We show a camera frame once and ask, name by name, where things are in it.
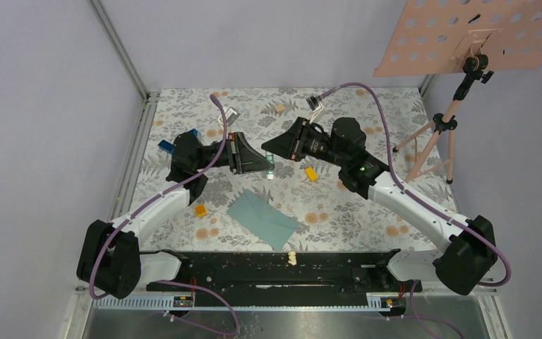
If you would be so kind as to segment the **green white glue stick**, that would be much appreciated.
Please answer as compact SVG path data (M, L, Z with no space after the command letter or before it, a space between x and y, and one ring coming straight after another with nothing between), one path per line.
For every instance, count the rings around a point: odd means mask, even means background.
M272 180L275 178L275 160L273 154L267 154L265 156L267 158L267 161L271 164L271 168L266 171L266 177L268 180Z

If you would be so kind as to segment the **teal paper envelope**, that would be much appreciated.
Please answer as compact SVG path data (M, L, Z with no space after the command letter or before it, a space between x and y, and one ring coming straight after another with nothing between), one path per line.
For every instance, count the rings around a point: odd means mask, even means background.
M270 245L282 250L299 228L292 220L252 191L245 190L227 209L227 215Z

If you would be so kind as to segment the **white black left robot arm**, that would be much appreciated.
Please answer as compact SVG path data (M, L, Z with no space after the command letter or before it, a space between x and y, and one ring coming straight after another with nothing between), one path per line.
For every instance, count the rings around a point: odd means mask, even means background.
M163 222L190 206L204 191L206 167L228 167L232 174L266 172L275 166L254 150L241 132L228 133L224 141L203 145L194 131L173 142L170 173L162 190L143 206L110 222L96 220L86 232L78 260L78 279L118 299L138 285L165 281L182 290L191 272L173 251L140 252L140 243Z

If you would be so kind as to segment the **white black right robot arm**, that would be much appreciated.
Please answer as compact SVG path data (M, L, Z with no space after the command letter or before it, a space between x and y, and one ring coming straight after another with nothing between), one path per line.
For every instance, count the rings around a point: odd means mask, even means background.
M470 220L420 194L366 151L365 142L354 118L338 118L325 133L299 117L262 148L285 160L310 156L338 166L338 177L349 191L396 213L435 245L433 251L395 254L376 273L381 288L393 291L407 280L440 281L468 295L497 261L491 222L482 216Z

